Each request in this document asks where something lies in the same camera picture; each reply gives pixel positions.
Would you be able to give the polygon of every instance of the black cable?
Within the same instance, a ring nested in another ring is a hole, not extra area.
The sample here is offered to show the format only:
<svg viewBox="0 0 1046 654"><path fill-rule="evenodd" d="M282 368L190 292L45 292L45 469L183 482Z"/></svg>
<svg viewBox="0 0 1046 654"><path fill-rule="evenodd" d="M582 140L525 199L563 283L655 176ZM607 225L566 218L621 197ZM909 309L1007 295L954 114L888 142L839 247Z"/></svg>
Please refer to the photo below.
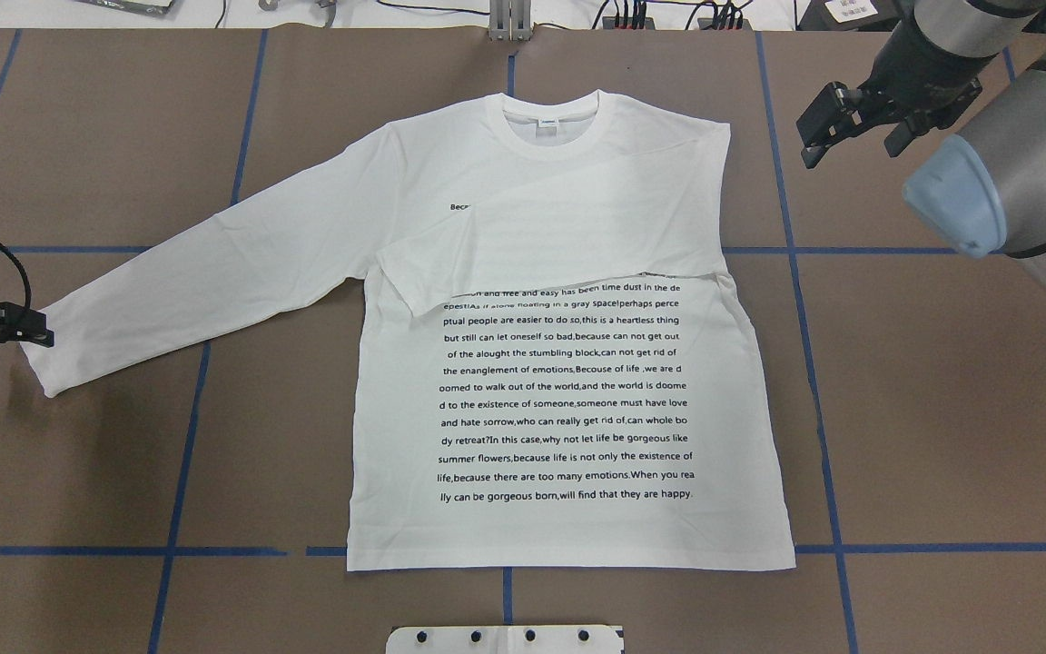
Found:
<svg viewBox="0 0 1046 654"><path fill-rule="evenodd" d="M425 4L399 4L399 3L387 3L386 0L374 0L376 3L382 5L382 7L394 7L395 9L427 9L430 12L457 12L460 14L474 14L477 17L490 17L491 12L480 12L478 9L460 9L458 7L428 7Z"/></svg>
<svg viewBox="0 0 1046 654"><path fill-rule="evenodd" d="M611 0L602 0L602 3L599 3L599 10L596 13L596 20L592 21L592 29L596 28L599 24L599 17L602 16L602 12L608 7L609 1Z"/></svg>
<svg viewBox="0 0 1046 654"><path fill-rule="evenodd" d="M718 4L714 3L712 0L705 0L703 1L703 3L695 3L692 5L692 13L689 14L688 20L685 21L685 29L688 29L689 26L692 25L692 19L697 17L697 12L699 12L701 7L703 7L703 5L706 4L712 5L713 12L718 10Z"/></svg>
<svg viewBox="0 0 1046 654"><path fill-rule="evenodd" d="M22 266L22 262L18 261L18 257L14 256L14 253L8 250L5 245L1 244L1 242L0 250L4 253L4 255L7 255L7 258L10 260L12 264L16 265L16 268L18 269L18 276L22 277L22 291L24 291L24 303L22 303L23 311L18 315L16 321L9 324L9 328L15 328L18 323L22 322L26 312L30 311L30 279L26 278L26 270Z"/></svg>

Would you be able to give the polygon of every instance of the white long-sleeve t-shirt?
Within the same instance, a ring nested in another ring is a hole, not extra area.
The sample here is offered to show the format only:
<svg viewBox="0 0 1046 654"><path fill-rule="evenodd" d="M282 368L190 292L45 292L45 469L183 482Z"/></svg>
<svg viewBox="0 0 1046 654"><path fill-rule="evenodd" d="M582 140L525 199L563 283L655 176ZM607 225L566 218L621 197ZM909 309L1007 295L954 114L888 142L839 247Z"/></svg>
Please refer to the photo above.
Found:
<svg viewBox="0 0 1046 654"><path fill-rule="evenodd" d="M58 346L24 351L54 397L364 278L348 568L793 567L729 140L606 92L395 120L47 307Z"/></svg>

